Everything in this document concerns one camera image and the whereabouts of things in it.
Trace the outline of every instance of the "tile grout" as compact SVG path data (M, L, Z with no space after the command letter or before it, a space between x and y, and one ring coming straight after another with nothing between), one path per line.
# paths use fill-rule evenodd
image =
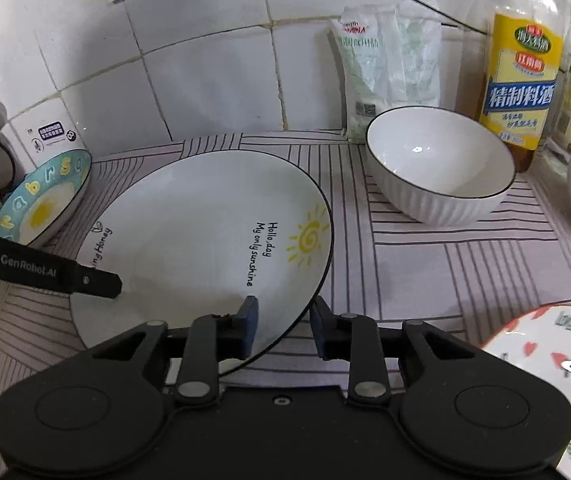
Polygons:
M150 71L148 70L148 65L145 63L145 56L143 56L143 51L140 48L139 38L136 36L136 32L134 32L134 25L132 24L132 18L130 17L130 11L127 10L127 6L125 2L122 2L123 8L125 9L125 14L127 16L127 20L130 23L130 28L132 29L132 35L134 37L134 41L136 42L136 48L139 49L140 54L140 62L143 63L143 71L145 72L145 76L148 78L148 83L150 84L150 90L152 91L152 97L154 97L154 102L156 103L156 109L158 110L158 114L163 121L163 124L166 126L166 132L168 132L168 137L170 142L174 142L172 138L172 132L169 130L168 121L166 121L165 115L163 114L163 110L161 108L161 103L158 100L158 95L156 95L156 90L154 89L154 85L152 84L152 76L150 75Z
M276 41L274 40L274 20L272 19L272 12L270 11L270 2L265 0L265 10L267 12L267 19L270 24L270 40L272 41L272 55L274 56L274 72L276 75L276 86L278 88L278 98L281 105L281 123L283 126L283 131L287 131L287 114L285 111L285 98L283 95L283 84L281 83L281 72L279 70L279 60L276 55Z

